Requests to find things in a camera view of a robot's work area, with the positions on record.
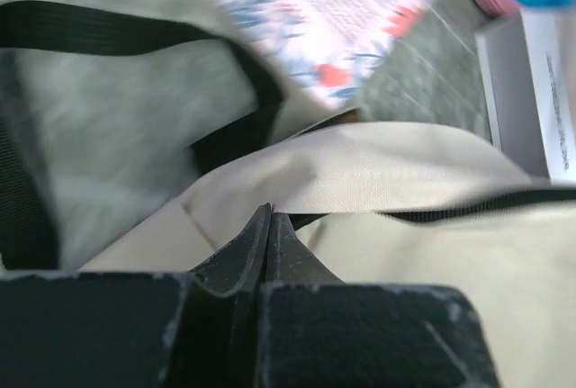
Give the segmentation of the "beige canvas backpack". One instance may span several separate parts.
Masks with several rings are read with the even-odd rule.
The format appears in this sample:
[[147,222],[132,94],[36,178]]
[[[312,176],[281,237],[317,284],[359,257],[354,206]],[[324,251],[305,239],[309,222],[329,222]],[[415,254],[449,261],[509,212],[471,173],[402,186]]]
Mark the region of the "beige canvas backpack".
[[[429,284],[476,310],[496,387],[575,384],[575,189],[523,172],[456,128],[358,122],[269,145],[284,94],[229,48],[257,110],[195,142],[201,178],[74,274],[188,272],[263,205],[345,284]],[[11,138],[1,137],[4,275],[55,272],[59,240]]]

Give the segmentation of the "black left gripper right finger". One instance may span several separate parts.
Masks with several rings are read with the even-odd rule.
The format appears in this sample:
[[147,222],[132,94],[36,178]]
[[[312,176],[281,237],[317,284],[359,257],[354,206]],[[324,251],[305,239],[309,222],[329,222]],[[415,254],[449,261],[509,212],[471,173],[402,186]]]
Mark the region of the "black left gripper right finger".
[[260,292],[264,387],[496,387],[479,316],[451,287],[345,284],[273,215]]

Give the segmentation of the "coffee cover book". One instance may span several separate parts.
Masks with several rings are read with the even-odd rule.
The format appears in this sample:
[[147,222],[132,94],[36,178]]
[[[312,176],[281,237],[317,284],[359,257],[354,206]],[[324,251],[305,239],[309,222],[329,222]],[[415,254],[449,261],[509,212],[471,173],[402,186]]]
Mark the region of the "coffee cover book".
[[528,174],[575,182],[575,12],[524,10],[475,35],[494,146]]

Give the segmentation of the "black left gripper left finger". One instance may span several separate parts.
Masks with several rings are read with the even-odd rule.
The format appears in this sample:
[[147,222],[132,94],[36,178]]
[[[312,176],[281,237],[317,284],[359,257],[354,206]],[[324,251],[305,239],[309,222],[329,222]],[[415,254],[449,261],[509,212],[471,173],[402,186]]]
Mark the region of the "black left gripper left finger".
[[251,387],[271,208],[181,273],[10,273],[4,387]]

